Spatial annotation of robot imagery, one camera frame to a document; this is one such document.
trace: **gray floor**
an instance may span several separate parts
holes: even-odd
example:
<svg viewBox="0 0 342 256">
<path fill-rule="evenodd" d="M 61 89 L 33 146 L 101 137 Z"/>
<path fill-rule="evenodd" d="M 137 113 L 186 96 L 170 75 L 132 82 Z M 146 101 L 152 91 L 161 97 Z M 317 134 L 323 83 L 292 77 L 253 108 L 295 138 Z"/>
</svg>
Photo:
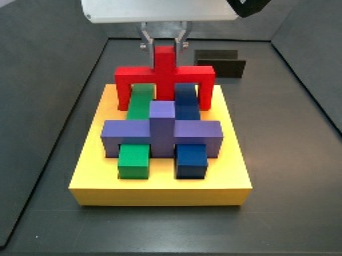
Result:
<svg viewBox="0 0 342 256">
<path fill-rule="evenodd" d="M 0 8 L 0 247 L 108 40 L 80 9 L 78 0 Z"/>
<path fill-rule="evenodd" d="M 80 207 L 66 189 L 105 83 L 146 64 L 138 41 L 109 41 L 2 253 L 342 253 L 342 140 L 269 43 L 237 49 L 241 79 L 220 79 L 253 185 L 239 207 Z"/>
</svg>

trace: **purple cross block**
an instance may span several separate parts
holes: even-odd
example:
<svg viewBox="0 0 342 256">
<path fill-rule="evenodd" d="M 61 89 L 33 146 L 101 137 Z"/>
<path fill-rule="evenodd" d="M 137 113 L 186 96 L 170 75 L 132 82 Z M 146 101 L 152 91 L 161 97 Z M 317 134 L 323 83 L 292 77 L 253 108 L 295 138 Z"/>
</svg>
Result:
<svg viewBox="0 0 342 256">
<path fill-rule="evenodd" d="M 120 144 L 149 144 L 148 120 L 106 120 L 101 130 L 105 157 L 118 157 Z"/>
<path fill-rule="evenodd" d="M 174 121 L 174 144 L 205 144 L 208 158 L 217 157 L 221 140 L 218 121 Z"/>
<path fill-rule="evenodd" d="M 174 102 L 150 101 L 149 134 L 152 157 L 173 157 Z"/>
</svg>

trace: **red block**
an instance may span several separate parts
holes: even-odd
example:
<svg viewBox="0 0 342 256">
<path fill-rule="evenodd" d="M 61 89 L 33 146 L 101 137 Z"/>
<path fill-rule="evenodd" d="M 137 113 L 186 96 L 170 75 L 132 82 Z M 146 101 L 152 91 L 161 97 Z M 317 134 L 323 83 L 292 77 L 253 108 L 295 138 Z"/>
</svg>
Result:
<svg viewBox="0 0 342 256">
<path fill-rule="evenodd" d="M 214 82 L 214 71 L 210 66 L 176 67 L 172 46 L 154 48 L 154 68 L 120 67 L 114 72 L 118 97 L 118 110 L 126 111 L 130 98 L 130 85 L 137 83 L 156 84 L 156 100 L 174 99 L 174 83 L 197 83 L 200 110 L 210 107 L 210 96 Z"/>
</svg>

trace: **yellow base block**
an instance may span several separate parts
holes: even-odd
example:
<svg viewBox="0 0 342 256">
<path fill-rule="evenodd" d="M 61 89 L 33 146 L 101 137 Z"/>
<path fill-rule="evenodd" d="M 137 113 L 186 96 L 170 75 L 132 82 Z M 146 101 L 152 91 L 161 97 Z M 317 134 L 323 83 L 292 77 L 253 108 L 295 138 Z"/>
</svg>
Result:
<svg viewBox="0 0 342 256">
<path fill-rule="evenodd" d="M 208 159 L 204 180 L 176 180 L 173 159 L 150 159 L 148 180 L 117 179 L 117 159 L 104 158 L 100 139 L 104 120 L 125 119 L 117 111 L 114 85 L 105 86 L 89 133 L 82 146 L 69 190 L 80 205 L 198 206 L 241 205 L 251 191 L 233 127 L 220 86 L 214 86 L 209 111 L 201 120 L 218 120 L 222 143 L 216 159 Z"/>
</svg>

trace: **blue block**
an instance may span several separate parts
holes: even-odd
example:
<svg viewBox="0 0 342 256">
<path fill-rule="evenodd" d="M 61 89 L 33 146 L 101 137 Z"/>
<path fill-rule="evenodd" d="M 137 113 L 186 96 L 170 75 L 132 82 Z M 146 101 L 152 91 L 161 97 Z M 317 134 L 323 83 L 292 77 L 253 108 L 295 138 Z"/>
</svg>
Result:
<svg viewBox="0 0 342 256">
<path fill-rule="evenodd" d="M 206 167 L 205 145 L 176 145 L 176 179 L 204 179 Z"/>
<path fill-rule="evenodd" d="M 194 84 L 174 85 L 176 120 L 200 120 Z"/>
</svg>

